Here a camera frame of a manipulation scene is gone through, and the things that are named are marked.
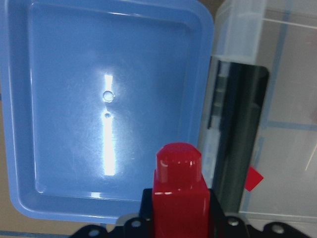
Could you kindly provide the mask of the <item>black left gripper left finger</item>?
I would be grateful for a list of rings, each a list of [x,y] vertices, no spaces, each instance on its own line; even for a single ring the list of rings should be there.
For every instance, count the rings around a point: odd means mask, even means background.
[[[151,188],[146,188],[143,190],[139,217],[146,222],[153,221],[153,200]]]

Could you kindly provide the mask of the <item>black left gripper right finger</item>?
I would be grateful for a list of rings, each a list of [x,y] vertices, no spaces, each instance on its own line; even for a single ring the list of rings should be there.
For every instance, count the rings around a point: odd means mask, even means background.
[[[221,207],[220,202],[212,188],[209,188],[210,192],[210,215],[211,216],[224,216],[225,213]]]

